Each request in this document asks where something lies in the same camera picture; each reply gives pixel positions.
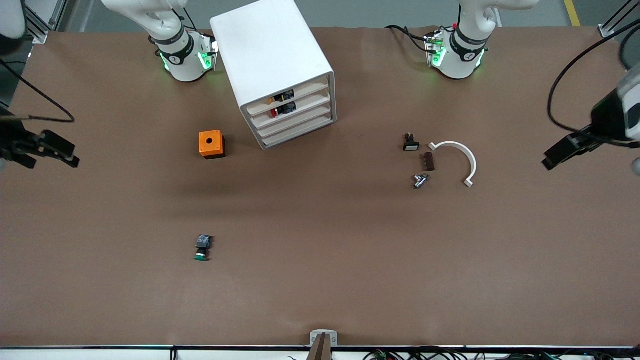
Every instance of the brown table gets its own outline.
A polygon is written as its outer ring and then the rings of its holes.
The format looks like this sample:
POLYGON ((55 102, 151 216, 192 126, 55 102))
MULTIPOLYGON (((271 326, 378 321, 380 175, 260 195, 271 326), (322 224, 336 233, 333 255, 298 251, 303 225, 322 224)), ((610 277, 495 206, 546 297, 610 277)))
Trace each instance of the brown table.
MULTIPOLYGON (((593 28, 497 29, 472 78, 428 69, 387 29, 314 29, 338 122, 260 150, 224 72, 179 83, 147 35, 52 33, 24 76, 77 122, 49 128, 80 167, 2 175, 0 344, 635 345, 640 152, 603 146, 547 172, 566 133, 545 115, 593 28), (220 129, 228 157, 203 160, 220 129), (459 141, 420 190, 405 132, 459 141), (198 234, 211 261, 193 260, 198 234)), ((556 115, 589 122, 623 75, 616 45, 581 61, 556 115)), ((59 115, 20 86, 14 112, 59 115)))

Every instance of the white box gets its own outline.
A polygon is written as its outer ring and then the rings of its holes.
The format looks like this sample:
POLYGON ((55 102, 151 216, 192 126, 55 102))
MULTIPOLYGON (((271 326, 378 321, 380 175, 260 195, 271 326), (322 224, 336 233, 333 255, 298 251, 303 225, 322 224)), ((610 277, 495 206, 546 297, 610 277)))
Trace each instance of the white box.
POLYGON ((211 18, 240 111, 263 149, 336 121, 335 76, 293 0, 260 0, 211 18), (270 103, 293 90, 294 97, 270 103), (273 116, 294 102, 296 110, 273 116))

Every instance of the yellow floor line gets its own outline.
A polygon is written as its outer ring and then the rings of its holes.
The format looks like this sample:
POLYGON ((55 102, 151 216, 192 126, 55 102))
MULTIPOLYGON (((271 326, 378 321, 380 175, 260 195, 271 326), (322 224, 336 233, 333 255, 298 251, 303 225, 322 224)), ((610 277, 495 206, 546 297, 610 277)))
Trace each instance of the yellow floor line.
POLYGON ((580 19, 578 19, 578 13, 575 12, 575 6, 573 5, 573 0, 564 0, 564 5, 566 6, 566 12, 569 13, 569 19, 571 20, 571 25, 580 26, 580 19))

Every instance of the white curved handle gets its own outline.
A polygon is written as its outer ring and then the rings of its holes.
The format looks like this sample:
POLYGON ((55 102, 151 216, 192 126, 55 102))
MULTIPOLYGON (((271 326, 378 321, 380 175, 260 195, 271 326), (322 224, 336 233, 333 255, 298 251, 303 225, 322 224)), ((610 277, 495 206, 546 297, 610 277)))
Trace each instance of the white curved handle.
POLYGON ((469 158, 469 162, 471 163, 471 174, 469 174, 469 176, 465 179, 465 185, 467 185, 468 187, 471 187, 473 185, 471 178, 476 174, 476 169, 478 168, 478 163, 476 161, 476 157, 474 156, 474 153, 471 152, 471 150, 469 150, 468 147, 462 145, 459 142, 441 142, 438 145, 434 143, 429 144, 429 147, 431 148, 431 150, 434 150, 434 151, 435 149, 441 146, 455 147, 456 149, 460 150, 461 152, 464 152, 465 155, 467 155, 467 157, 469 158))

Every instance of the orange box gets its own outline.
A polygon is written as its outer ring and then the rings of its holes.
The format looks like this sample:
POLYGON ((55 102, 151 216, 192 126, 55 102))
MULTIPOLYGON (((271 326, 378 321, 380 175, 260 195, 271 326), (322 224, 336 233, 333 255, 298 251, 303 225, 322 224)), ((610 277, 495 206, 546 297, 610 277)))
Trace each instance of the orange box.
POLYGON ((220 130, 203 131, 198 139, 200 155, 205 159, 219 159, 227 156, 225 153, 225 137, 220 130))

